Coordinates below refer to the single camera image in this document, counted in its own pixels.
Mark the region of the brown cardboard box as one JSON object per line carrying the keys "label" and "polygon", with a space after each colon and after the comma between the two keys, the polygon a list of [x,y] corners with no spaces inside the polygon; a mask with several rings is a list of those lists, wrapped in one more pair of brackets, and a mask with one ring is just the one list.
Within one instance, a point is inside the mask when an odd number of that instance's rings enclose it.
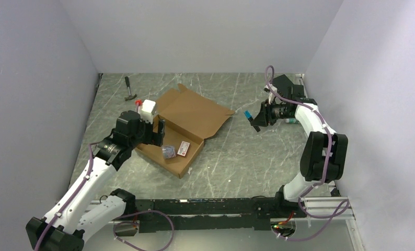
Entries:
{"label": "brown cardboard box", "polygon": [[179,83],[178,89],[170,89],[156,100],[158,119],[165,120],[163,145],[178,149],[182,142],[188,142],[185,156],[177,155],[165,159],[158,146],[140,144],[135,150],[160,165],[178,178],[182,178],[204,147],[204,142],[217,133],[221,126],[234,114],[231,109],[221,106]]}

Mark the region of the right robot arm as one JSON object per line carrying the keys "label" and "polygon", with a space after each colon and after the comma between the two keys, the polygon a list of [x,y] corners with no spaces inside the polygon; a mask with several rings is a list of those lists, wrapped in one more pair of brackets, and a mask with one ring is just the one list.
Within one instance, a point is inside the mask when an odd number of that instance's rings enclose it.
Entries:
{"label": "right robot arm", "polygon": [[294,210],[293,202],[312,189],[342,177],[348,138],[328,125],[315,100],[303,93],[294,93],[295,86],[290,88],[287,97],[272,84],[267,84],[264,89],[269,97],[261,103],[255,117],[247,117],[251,126],[259,131],[278,120],[295,119],[307,137],[297,175],[282,187],[283,197],[274,202],[275,213],[286,217]]}

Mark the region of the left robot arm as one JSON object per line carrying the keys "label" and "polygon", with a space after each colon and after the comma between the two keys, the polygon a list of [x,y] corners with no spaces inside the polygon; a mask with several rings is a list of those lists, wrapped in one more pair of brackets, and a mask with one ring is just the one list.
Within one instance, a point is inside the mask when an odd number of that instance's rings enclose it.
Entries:
{"label": "left robot arm", "polygon": [[140,144],[161,147],[165,136],[163,119],[147,120],[136,111],[122,112],[108,137],[89,145],[87,166],[63,198],[42,218],[26,225],[34,250],[82,250],[86,242],[109,221],[128,220],[137,212],[135,195],[123,189],[113,191],[105,201],[90,205],[96,192],[128,160]]}

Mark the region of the green white glue stick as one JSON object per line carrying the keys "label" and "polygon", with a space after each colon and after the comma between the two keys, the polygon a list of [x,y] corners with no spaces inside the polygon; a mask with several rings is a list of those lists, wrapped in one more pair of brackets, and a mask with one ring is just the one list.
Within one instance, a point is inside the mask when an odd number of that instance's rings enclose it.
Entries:
{"label": "green white glue stick", "polygon": [[298,123],[298,121],[294,118],[288,118],[288,119],[285,119],[284,121],[285,123]]}

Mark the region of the red white staples box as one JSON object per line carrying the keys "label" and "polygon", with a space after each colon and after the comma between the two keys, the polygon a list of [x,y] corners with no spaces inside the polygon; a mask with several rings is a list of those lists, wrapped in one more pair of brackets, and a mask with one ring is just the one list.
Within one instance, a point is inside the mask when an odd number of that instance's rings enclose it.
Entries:
{"label": "red white staples box", "polygon": [[190,147],[189,142],[182,141],[179,148],[178,148],[178,150],[177,150],[177,155],[186,157],[187,152],[189,150],[189,147]]}

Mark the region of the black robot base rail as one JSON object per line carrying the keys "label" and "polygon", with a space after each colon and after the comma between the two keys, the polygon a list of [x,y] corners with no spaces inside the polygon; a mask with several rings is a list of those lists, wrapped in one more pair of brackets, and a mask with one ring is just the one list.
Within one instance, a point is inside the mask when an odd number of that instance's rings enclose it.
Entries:
{"label": "black robot base rail", "polygon": [[253,229],[269,231],[284,221],[305,218],[295,202],[275,197],[211,199],[137,199],[116,219],[139,225],[140,233],[170,230]]}

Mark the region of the clear box of paper clips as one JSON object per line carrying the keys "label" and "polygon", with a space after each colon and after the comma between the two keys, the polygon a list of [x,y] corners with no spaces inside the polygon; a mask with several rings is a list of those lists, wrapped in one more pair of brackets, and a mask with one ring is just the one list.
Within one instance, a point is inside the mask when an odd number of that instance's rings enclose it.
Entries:
{"label": "clear box of paper clips", "polygon": [[177,156],[176,149],[173,145],[163,145],[161,150],[164,159],[171,159]]}

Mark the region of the black blue highlighter marker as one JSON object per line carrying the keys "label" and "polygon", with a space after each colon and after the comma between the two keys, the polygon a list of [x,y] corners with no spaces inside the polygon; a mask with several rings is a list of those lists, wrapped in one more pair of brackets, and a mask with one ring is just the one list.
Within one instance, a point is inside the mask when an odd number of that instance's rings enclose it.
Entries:
{"label": "black blue highlighter marker", "polygon": [[261,129],[253,124],[253,117],[248,110],[244,111],[246,119],[249,121],[250,125],[255,129],[256,132],[260,132]]}

